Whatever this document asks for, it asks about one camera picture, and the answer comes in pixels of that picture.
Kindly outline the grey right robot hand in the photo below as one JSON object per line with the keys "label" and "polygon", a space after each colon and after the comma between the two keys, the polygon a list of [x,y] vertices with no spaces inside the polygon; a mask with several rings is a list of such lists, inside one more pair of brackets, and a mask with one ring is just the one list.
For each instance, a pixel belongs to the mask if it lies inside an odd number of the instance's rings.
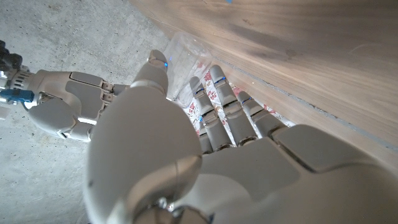
{"label": "grey right robot hand", "polygon": [[40,70],[28,86],[33,102],[25,106],[30,120],[47,134],[89,142],[105,109],[128,88],[87,73]]}

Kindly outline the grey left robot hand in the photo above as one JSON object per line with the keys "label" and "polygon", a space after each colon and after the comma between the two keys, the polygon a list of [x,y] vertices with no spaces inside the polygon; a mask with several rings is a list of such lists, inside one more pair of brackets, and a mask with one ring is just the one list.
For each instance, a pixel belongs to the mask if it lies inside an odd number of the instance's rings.
{"label": "grey left robot hand", "polygon": [[397,173],[322,130],[288,128],[212,67],[229,130],[203,92],[198,135],[166,97],[153,50],[100,116],[87,150],[92,223],[396,223]]}

